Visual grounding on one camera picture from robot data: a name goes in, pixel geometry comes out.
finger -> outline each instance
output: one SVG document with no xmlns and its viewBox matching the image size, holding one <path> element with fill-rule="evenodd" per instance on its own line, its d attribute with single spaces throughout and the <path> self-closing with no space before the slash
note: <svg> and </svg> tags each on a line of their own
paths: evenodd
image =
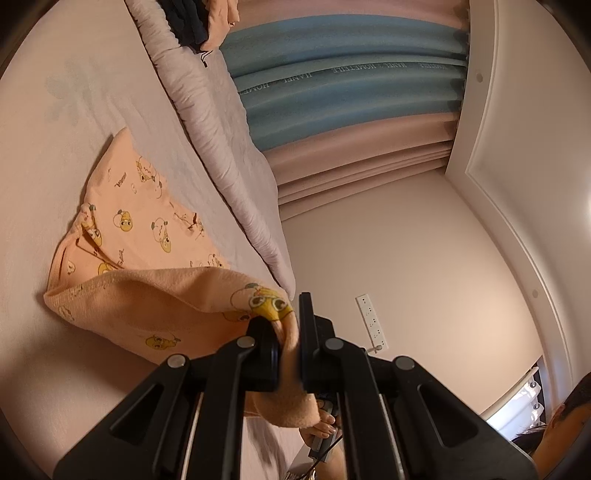
<svg viewBox="0 0 591 480">
<path fill-rule="evenodd" d="M 328 423 L 324 423 L 324 422 L 317 423 L 316 425 L 314 425 L 313 428 L 315 428 L 316 430 L 318 430 L 322 433 L 327 433 L 329 435 L 332 435 L 333 433 L 336 432 L 336 429 L 332 425 L 329 425 Z"/>
<path fill-rule="evenodd" d="M 332 425 L 335 422 L 335 418 L 326 410 L 320 410 L 319 413 L 320 421 L 323 421 L 324 423 L 328 423 L 330 425 Z"/>
<path fill-rule="evenodd" d="M 314 435 L 315 437 L 319 437 L 321 439 L 327 439 L 328 437 L 330 437 L 329 433 L 323 432 L 322 430 L 316 428 L 316 427 L 312 427 L 312 435 Z"/>
<path fill-rule="evenodd" d="M 300 429 L 300 432 L 301 432 L 302 436 L 305 436 L 305 437 L 307 437 L 309 435 L 313 435 L 315 437 L 327 439 L 332 434 L 328 427 L 330 427 L 330 426 L 327 425 L 326 423 L 325 424 L 319 423 L 318 425 L 315 425 L 313 427 L 309 427 L 306 429 Z"/>
</svg>

white bed sheet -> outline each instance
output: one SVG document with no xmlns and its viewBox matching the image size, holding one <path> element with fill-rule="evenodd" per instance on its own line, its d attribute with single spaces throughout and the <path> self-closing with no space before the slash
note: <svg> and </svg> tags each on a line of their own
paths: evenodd
<svg viewBox="0 0 591 480">
<path fill-rule="evenodd" d="M 125 125 L 232 268 L 273 281 L 188 142 L 124 0 L 60 0 L 0 79 L 0 406 L 48 473 L 154 367 L 67 325 L 42 300 L 86 179 Z M 247 479 L 275 477 L 301 446 L 297 431 L 261 422 L 246 422 Z M 275 439 L 275 451 L 256 438 Z"/>
</svg>

cartoon character print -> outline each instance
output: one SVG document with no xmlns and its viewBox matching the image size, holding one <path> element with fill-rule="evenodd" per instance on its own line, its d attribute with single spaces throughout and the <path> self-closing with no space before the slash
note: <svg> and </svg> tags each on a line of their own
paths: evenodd
<svg viewBox="0 0 591 480">
<path fill-rule="evenodd" d="M 134 227 L 134 221 L 127 210 L 119 210 L 113 217 L 113 224 L 123 232 L 129 232 Z"/>
<path fill-rule="evenodd" d="M 207 263 L 210 267 L 224 268 L 223 263 L 220 262 L 220 259 L 218 257 L 216 257 L 216 254 L 209 254 L 207 258 Z"/>
<path fill-rule="evenodd" d="M 177 343 L 181 341 L 180 338 L 176 338 L 173 335 L 173 340 L 168 340 L 160 335 L 152 335 L 149 338 L 146 338 L 146 345 L 154 350 L 166 350 L 167 348 L 174 348 L 177 346 Z"/>
<path fill-rule="evenodd" d="M 174 212 L 174 216 L 186 225 L 188 225 L 187 228 L 189 230 L 197 233 L 195 240 L 200 236 L 205 235 L 205 228 L 203 227 L 203 222 L 201 222 L 201 219 L 197 216 L 196 213 L 193 213 L 192 218 L 186 213 L 179 215 L 177 212 Z"/>
<path fill-rule="evenodd" d="M 90 235 L 95 245 L 100 247 L 103 244 L 103 238 L 100 230 L 96 227 L 95 210 L 96 207 L 92 204 L 85 203 L 82 205 L 82 228 Z"/>
<path fill-rule="evenodd" d="M 154 182 L 154 191 L 156 192 L 156 198 L 160 198 L 162 196 L 162 181 L 160 180 L 160 175 L 154 168 L 154 166 L 148 162 L 144 157 L 140 157 L 136 160 L 135 166 L 138 169 L 139 173 L 139 180 L 141 183 L 146 183 L 147 181 Z"/>
<path fill-rule="evenodd" d="M 62 318 L 66 319 L 68 322 L 74 321 L 74 317 L 72 316 L 71 311 L 63 305 L 60 305 L 57 311 L 62 316 Z"/>
<path fill-rule="evenodd" d="M 205 228 L 203 227 L 203 223 L 201 222 L 200 218 L 197 218 L 197 214 L 195 214 L 195 219 L 193 220 L 195 225 L 195 231 L 197 232 L 197 237 L 205 235 Z"/>
<path fill-rule="evenodd" d="M 107 262 L 103 262 L 99 265 L 99 275 L 102 275 L 103 273 L 107 273 L 113 270 L 113 267 L 111 267 Z"/>
<path fill-rule="evenodd" d="M 168 230 L 166 228 L 167 225 L 168 222 L 163 218 L 156 218 L 156 220 L 152 222 L 152 234 L 154 236 L 154 240 L 156 240 L 162 247 L 162 250 L 169 254 L 172 249 L 172 245 L 170 243 L 170 238 L 168 237 Z"/>
<path fill-rule="evenodd" d="M 263 287 L 258 283 L 249 283 L 244 288 L 237 290 L 230 297 L 230 303 L 236 310 L 242 310 L 242 315 L 239 320 L 230 320 L 227 315 L 226 319 L 230 321 L 245 320 L 244 303 L 248 302 L 251 316 L 263 316 L 267 320 L 276 322 L 283 320 L 287 315 L 293 312 L 291 305 L 283 300 L 280 295 L 270 288 Z"/>
</svg>

cartoon print blanket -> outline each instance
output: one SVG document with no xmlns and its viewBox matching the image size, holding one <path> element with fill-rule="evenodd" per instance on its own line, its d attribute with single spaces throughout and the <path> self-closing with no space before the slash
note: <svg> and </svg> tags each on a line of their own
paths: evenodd
<svg viewBox="0 0 591 480">
<path fill-rule="evenodd" d="M 88 180 L 44 300 L 66 321 L 157 364 L 172 353 L 210 355 L 262 315 L 282 347 L 280 387 L 247 395 L 245 411 L 284 427 L 319 420 L 297 379 L 299 331 L 286 293 L 226 268 L 199 215 L 170 197 L 126 128 Z"/>
</svg>

